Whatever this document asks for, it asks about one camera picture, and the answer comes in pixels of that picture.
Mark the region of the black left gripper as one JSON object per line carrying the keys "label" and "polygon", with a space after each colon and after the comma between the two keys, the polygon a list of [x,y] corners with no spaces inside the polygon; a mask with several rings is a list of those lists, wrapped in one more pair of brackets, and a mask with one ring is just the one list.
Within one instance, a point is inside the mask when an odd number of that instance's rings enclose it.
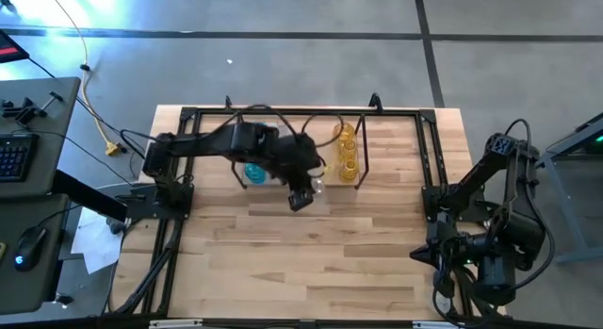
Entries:
{"label": "black left gripper", "polygon": [[[306,133],[291,134],[277,139],[275,145],[275,177],[292,190],[317,190],[318,182],[309,171],[318,168],[322,160],[314,140]],[[323,173],[333,170],[325,164]]]}

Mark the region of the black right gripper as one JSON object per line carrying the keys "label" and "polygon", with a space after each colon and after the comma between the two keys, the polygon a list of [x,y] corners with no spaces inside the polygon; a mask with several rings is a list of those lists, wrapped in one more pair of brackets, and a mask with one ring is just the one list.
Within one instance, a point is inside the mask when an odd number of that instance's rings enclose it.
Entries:
{"label": "black right gripper", "polygon": [[467,264],[476,263],[473,237],[464,231],[457,231],[452,225],[444,222],[436,224],[435,247],[429,244],[420,246],[409,253],[410,258],[419,259],[420,263],[429,265],[441,272],[450,272]]}

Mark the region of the yellow ribbed glass vase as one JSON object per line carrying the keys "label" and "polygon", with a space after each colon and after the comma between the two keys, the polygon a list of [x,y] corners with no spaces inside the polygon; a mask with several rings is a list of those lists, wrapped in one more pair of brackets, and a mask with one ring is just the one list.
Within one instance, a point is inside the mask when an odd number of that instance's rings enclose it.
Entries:
{"label": "yellow ribbed glass vase", "polygon": [[342,182],[353,182],[359,173],[358,162],[354,159],[342,160],[339,167],[339,179]]}

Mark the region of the tall yellow glass vase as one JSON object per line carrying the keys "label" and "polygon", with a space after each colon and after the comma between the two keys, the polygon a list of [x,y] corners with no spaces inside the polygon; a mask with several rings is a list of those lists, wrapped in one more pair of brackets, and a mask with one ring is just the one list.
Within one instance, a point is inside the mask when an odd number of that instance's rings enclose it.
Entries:
{"label": "tall yellow glass vase", "polygon": [[357,144],[355,140],[341,140],[338,143],[338,154],[341,162],[357,160]]}

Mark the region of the yellow square glass bottle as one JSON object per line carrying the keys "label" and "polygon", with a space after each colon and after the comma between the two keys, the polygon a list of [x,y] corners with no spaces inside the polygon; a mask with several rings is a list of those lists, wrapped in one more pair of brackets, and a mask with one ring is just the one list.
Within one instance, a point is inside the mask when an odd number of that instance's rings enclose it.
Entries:
{"label": "yellow square glass bottle", "polygon": [[347,122],[338,123],[333,129],[334,139],[340,142],[353,140],[355,137],[355,128]]}

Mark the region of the teal embossed glass vase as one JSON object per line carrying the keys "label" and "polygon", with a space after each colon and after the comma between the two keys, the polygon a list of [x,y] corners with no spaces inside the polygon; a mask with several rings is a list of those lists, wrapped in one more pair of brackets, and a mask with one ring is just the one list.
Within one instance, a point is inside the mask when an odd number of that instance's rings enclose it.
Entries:
{"label": "teal embossed glass vase", "polygon": [[264,169],[253,163],[244,165],[246,177],[255,185],[262,185],[266,181],[266,172]]}

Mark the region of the black-framed wooden shelf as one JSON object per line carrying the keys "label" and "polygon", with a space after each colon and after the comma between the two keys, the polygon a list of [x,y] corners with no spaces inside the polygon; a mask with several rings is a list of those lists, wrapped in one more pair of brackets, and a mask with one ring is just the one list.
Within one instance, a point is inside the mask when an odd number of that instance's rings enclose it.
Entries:
{"label": "black-framed wooden shelf", "polygon": [[[337,119],[335,118],[334,122],[329,122],[327,120],[328,116],[317,116],[313,119],[310,124],[306,127],[305,131],[313,138],[317,138],[318,136],[328,136],[323,135],[325,132],[331,133],[330,139],[333,136],[333,129],[336,124],[338,124]],[[355,128],[355,137],[354,140],[357,144],[357,162],[359,165],[359,173],[356,179],[353,182],[345,183],[339,179],[339,167],[340,167],[340,159],[338,154],[338,143],[339,141],[335,141],[326,145],[324,147],[318,148],[318,154],[324,159],[326,164],[330,164],[333,166],[333,170],[330,173],[323,173],[323,166],[325,164],[321,164],[320,167],[310,171],[311,175],[319,175],[319,177],[323,180],[325,187],[350,187],[359,189],[367,174],[369,172],[369,156],[367,149],[367,118],[365,115],[361,114],[360,117],[351,117],[351,116],[342,116],[343,121],[350,123]],[[262,117],[259,120],[256,119],[255,122],[263,122],[263,123],[278,123],[276,119],[274,121]],[[246,186],[247,188],[259,188],[259,187],[278,187],[281,186],[281,182],[277,178],[270,178],[268,172],[266,172],[266,181],[262,185],[253,184],[244,173],[244,165],[242,163],[236,163],[232,166],[232,172],[235,175],[235,178],[239,179],[239,182],[242,186]]]}

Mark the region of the blue-grey table stand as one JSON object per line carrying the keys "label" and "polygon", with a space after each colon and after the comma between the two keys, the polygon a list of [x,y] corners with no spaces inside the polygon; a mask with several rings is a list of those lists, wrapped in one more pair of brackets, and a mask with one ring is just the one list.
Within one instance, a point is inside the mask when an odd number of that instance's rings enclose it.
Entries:
{"label": "blue-grey table stand", "polygon": [[587,241],[587,219],[603,221],[603,112],[550,144],[535,167],[556,190],[565,233],[574,250],[556,257],[559,264],[603,258],[603,230],[597,246]]}

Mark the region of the black diagonal bar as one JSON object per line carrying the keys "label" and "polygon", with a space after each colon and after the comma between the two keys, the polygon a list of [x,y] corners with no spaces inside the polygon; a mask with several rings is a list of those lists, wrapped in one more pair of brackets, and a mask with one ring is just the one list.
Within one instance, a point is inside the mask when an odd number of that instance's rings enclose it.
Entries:
{"label": "black diagonal bar", "polygon": [[56,170],[51,192],[66,194],[73,202],[97,211],[115,221],[125,222],[126,220],[127,206],[125,204],[82,183],[61,170]]}

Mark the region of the black computer mouse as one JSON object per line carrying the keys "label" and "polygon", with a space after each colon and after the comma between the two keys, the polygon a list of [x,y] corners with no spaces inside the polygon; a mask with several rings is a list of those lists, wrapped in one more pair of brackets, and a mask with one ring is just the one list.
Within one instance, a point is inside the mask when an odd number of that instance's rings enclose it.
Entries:
{"label": "black computer mouse", "polygon": [[18,239],[14,255],[14,267],[17,271],[31,271],[39,263],[47,233],[41,225],[24,230]]}

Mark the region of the black desk clamp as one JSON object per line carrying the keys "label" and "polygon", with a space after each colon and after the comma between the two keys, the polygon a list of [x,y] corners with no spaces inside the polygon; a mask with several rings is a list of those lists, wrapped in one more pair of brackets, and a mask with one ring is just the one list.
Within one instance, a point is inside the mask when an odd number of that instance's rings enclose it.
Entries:
{"label": "black desk clamp", "polygon": [[20,107],[14,106],[12,101],[0,99],[0,116],[12,118],[18,125],[27,127],[35,118],[45,118],[48,115],[48,107],[54,102],[64,102],[63,97],[54,91],[50,91],[49,95],[50,98],[41,107],[35,105],[28,97],[24,98]]}

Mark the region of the black keyboard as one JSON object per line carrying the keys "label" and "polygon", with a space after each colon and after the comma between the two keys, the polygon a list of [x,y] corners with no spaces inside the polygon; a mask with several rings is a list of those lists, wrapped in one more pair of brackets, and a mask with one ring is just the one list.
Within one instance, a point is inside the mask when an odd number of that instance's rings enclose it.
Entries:
{"label": "black keyboard", "polygon": [[39,138],[37,134],[0,134],[0,183],[26,180]]}

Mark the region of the black device with red light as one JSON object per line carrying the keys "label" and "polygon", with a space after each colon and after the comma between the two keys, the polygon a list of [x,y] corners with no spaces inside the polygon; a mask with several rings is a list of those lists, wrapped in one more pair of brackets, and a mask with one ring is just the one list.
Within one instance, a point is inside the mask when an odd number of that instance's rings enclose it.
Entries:
{"label": "black device with red light", "polygon": [[30,55],[25,49],[0,29],[0,64],[29,58]]}

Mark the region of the white bracket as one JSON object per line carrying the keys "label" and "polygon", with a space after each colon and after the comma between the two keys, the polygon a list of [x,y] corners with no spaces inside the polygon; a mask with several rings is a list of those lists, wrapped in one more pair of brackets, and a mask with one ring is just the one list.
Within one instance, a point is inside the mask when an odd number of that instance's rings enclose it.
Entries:
{"label": "white bracket", "polygon": [[148,329],[199,329],[203,322],[197,319],[164,319],[150,321]]}
{"label": "white bracket", "polygon": [[462,329],[446,321],[413,321],[413,329]]}

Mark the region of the black aluminium table frame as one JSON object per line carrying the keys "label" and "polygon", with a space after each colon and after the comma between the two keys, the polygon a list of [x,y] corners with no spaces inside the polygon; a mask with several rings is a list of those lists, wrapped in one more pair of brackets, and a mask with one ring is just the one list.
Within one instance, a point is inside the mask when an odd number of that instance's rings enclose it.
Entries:
{"label": "black aluminium table frame", "polygon": [[471,167],[455,108],[378,113],[366,122],[360,187],[327,186],[300,212],[282,186],[242,188],[220,157],[193,162],[195,195],[173,269],[157,288],[174,318],[433,320],[432,268],[410,253],[426,237],[421,190],[437,160],[451,182]]}

